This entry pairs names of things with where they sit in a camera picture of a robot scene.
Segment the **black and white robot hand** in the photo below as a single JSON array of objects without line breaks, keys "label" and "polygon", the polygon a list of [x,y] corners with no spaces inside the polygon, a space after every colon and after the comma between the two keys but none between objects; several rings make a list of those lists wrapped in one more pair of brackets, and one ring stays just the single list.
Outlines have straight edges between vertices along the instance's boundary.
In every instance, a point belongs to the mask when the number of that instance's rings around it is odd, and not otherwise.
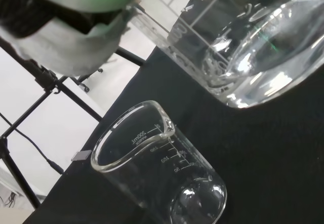
[{"label": "black and white robot hand", "polygon": [[92,73],[116,52],[135,0],[1,0],[1,39],[23,60],[66,76]]}]

